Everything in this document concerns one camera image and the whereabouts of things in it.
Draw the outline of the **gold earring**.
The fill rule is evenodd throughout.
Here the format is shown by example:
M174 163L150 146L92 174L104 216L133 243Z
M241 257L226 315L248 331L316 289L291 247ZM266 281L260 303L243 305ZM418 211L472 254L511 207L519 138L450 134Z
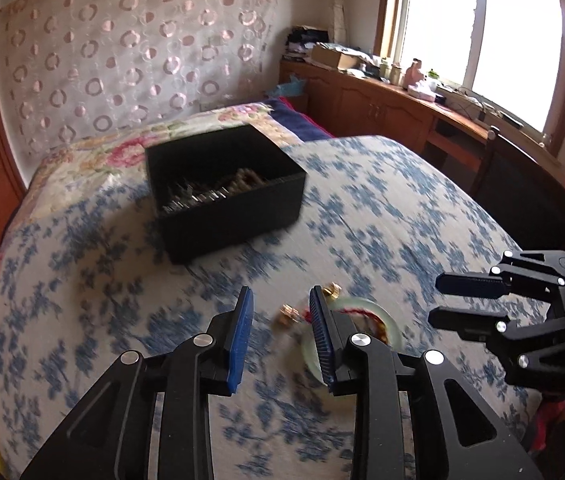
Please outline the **gold earring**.
M305 322L305 311L290 304L283 304L277 313L276 322L286 328Z

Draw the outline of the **jade bangle with red cord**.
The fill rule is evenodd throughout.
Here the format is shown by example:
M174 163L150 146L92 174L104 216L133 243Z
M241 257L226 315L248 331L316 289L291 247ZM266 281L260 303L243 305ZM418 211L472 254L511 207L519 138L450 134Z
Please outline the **jade bangle with red cord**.
M331 310L348 315L357 333L373 336L384 344L389 344L394 350L404 350L404 339L399 326L397 326L397 322L379 304L364 298L345 296L339 296L338 298L328 297L326 302ZM322 385L325 385L321 368L319 367L319 356L317 355L311 326L307 326L302 333L301 352L309 371Z

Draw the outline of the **black jewelry box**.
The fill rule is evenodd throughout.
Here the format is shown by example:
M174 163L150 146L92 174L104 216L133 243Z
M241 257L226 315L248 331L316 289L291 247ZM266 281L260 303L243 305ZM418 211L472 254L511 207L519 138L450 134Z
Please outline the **black jewelry box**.
M203 179L168 185L161 202L150 185L158 230L174 264L291 226L300 217L307 172L258 130L235 130L246 151L233 164L205 167Z

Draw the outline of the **dark wooden chair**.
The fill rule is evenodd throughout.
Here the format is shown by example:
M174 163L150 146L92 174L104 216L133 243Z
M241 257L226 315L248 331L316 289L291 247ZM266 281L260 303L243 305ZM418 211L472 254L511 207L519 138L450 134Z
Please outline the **dark wooden chair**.
M565 187L496 126L470 195L520 248L565 252Z

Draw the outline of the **blue floral white bedspread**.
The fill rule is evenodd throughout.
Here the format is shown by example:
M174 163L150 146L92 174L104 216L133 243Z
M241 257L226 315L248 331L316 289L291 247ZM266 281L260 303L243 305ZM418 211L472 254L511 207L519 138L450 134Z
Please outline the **blue floral white bedspread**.
M305 364L300 326L279 326L317 284L374 301L405 350L441 350L514 434L540 404L479 344L434 330L443 272L484 271L511 238L461 188L380 136L293 145L307 172L284 231L174 266L162 247L138 140L58 156L38 173L0 248L0 452L18 478L51 431L125 350L168 352L230 309L255 316L235 396L210 402L220 479L344 479L353 402Z

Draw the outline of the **purple blanket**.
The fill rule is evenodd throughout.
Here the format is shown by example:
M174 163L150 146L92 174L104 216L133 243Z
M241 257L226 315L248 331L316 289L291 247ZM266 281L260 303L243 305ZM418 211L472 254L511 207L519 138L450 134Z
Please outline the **purple blanket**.
M312 142L332 139L333 135L309 116L298 112L286 98L266 99L264 104L272 110L269 115L292 131L301 141Z

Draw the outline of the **pink figurine on sill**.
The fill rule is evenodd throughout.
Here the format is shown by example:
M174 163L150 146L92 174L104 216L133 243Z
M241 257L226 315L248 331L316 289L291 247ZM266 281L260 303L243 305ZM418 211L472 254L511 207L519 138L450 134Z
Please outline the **pink figurine on sill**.
M412 65L406 70L402 87L404 90L409 90L411 87L416 87L420 81L426 79L426 75L421 71L421 65L423 62L419 58L414 58L412 60Z

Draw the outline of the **pink floral quilt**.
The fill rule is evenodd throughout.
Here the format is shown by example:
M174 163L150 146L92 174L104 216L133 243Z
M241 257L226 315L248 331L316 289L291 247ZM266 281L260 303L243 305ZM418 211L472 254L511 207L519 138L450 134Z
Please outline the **pink floral quilt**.
M302 143L269 115L271 110L264 102L221 107L56 148L38 166L10 228L21 229L126 184L148 182L163 202L169 184L201 181L205 167L233 164L232 151L242 153L247 144L237 128L258 130L280 148Z

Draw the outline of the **wooden side cabinet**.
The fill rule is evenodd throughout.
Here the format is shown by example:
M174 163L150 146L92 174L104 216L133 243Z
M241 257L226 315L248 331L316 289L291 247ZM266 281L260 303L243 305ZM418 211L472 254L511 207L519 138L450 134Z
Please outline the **wooden side cabinet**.
M359 79L307 63L282 60L279 80L304 79L300 110L333 136L385 136L426 159L469 191L488 130L435 103L375 79Z

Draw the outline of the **cardboard box on cabinet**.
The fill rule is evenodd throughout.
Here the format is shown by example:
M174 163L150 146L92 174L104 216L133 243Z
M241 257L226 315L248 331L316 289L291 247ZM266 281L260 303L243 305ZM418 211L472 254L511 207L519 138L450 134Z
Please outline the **cardboard box on cabinet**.
M311 61L334 70L355 68L361 62L361 54L339 44L315 44L311 51Z

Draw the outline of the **sheer curtain with circles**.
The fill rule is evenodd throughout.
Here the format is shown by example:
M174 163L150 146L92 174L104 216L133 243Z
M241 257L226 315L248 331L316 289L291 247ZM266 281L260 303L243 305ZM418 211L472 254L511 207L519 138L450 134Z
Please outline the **sheer curtain with circles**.
M0 111L30 180L52 150L249 101L277 0L9 0Z

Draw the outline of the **window with wooden frame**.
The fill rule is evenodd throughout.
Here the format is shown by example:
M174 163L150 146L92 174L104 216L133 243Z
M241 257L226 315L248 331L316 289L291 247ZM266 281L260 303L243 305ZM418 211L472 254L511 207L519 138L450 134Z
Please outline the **window with wooden frame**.
M565 0L380 0L374 50L511 115L557 155L565 142Z

